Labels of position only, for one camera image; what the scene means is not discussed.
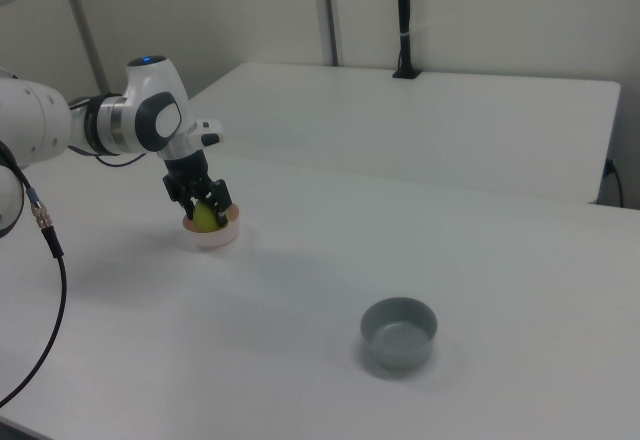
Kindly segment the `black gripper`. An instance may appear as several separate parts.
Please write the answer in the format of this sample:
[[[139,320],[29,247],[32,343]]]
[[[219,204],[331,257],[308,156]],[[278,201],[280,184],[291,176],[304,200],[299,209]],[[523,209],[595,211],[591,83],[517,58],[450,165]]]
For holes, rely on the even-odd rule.
[[[203,151],[186,157],[165,160],[167,174],[163,183],[171,201],[178,203],[188,220],[194,218],[195,202],[198,199],[199,225],[227,225],[227,210],[232,200],[223,179],[211,180],[208,163]]]

